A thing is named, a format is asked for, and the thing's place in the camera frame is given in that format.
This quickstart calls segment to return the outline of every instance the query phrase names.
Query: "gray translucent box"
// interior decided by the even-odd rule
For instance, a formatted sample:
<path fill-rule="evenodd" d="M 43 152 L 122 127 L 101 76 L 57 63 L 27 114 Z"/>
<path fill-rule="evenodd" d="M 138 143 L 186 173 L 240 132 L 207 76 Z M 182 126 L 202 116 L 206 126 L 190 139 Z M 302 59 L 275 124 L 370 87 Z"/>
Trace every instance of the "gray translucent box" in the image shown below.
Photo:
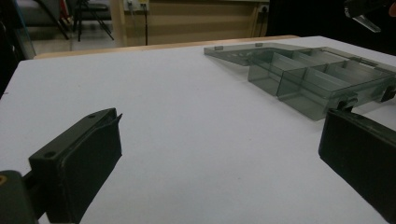
<path fill-rule="evenodd" d="M 249 66 L 248 81 L 313 120 L 396 93 L 396 68 L 337 49 L 280 44 L 206 48 L 205 54 Z"/>

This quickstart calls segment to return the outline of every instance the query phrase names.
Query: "table surface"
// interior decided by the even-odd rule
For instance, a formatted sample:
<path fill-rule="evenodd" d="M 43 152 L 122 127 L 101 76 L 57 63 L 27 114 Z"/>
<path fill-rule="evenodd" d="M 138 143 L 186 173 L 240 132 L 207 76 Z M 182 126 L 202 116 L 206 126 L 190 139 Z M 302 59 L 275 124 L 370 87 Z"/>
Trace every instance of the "table surface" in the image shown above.
<path fill-rule="evenodd" d="M 272 42 L 396 64 L 320 36 Z M 279 102 L 247 81 L 247 67 L 204 47 L 21 62 L 0 102 L 0 169 L 25 175 L 27 158 L 51 139 L 116 107 L 123 156 L 81 223 L 386 223 L 319 158 L 324 120 Z M 354 112 L 396 129 L 395 105 Z"/>

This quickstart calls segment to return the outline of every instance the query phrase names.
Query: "black chair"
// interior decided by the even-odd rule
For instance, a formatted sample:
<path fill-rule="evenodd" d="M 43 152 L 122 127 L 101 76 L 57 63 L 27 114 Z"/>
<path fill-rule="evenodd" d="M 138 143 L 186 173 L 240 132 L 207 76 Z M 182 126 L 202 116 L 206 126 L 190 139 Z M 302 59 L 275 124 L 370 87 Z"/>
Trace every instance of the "black chair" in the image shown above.
<path fill-rule="evenodd" d="M 103 1 L 89 1 L 89 0 L 70 0 L 69 7 L 73 10 L 74 24 L 73 31 L 78 28 L 78 41 L 81 39 L 82 21 L 97 20 L 103 30 L 108 36 L 114 40 L 110 29 L 104 23 L 104 20 L 111 20 L 110 10 L 107 4 Z"/>
<path fill-rule="evenodd" d="M 346 17 L 345 0 L 271 0 L 266 35 L 322 35 L 367 49 L 396 55 L 396 19 L 388 8 L 367 14 L 382 29 L 373 33 Z"/>

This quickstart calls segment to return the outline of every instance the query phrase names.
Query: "wall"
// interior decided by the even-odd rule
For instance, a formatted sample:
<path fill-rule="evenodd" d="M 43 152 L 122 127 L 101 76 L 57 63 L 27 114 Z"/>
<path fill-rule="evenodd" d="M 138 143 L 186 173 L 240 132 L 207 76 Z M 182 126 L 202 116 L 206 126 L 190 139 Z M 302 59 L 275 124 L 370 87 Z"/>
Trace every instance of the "wall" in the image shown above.
<path fill-rule="evenodd" d="M 169 44 L 258 36 L 258 2 L 151 0 L 148 44 Z M 121 39 L 126 46 L 145 45 L 145 16 L 123 12 Z"/>

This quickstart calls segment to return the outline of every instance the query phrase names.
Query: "chair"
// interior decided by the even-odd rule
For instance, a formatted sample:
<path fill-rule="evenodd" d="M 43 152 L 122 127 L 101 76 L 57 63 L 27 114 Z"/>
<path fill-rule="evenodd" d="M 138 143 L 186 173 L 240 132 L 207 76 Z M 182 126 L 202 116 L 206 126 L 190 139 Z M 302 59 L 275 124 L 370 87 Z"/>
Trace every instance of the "chair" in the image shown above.
<path fill-rule="evenodd" d="M 103 20 L 111 20 L 108 0 L 69 0 L 68 5 L 74 15 L 73 31 L 78 28 L 78 41 L 81 39 L 82 21 L 92 20 L 97 20 L 102 29 L 114 40 L 110 29 L 103 22 Z"/>
<path fill-rule="evenodd" d="M 58 0 L 17 0 L 26 26 L 56 25 L 65 39 L 69 39 L 61 16 Z"/>

